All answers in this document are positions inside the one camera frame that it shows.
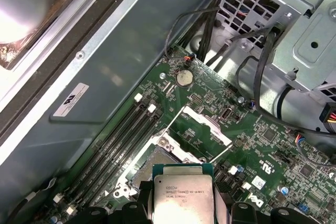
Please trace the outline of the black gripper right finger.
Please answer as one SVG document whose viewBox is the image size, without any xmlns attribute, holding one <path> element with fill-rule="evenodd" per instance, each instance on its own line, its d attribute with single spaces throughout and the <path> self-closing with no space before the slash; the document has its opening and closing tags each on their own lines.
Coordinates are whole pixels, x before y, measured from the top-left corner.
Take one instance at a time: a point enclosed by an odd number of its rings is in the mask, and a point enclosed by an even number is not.
<svg viewBox="0 0 336 224">
<path fill-rule="evenodd" d="M 215 216 L 217 223 L 317 223 L 304 214 L 287 207 L 275 208 L 269 215 L 256 210 L 246 202 L 234 202 L 232 196 L 224 188 L 223 183 L 214 184 Z"/>
</svg>

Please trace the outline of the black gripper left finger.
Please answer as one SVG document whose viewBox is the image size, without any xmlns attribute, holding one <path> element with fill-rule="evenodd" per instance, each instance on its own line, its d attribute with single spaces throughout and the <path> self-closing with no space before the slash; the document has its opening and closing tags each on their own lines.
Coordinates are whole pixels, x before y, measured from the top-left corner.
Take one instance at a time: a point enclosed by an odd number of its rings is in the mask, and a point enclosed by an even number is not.
<svg viewBox="0 0 336 224">
<path fill-rule="evenodd" d="M 100 207 L 89 207 L 74 216 L 74 223 L 152 223 L 153 182 L 140 183 L 137 201 L 131 201 L 109 214 Z"/>
</svg>

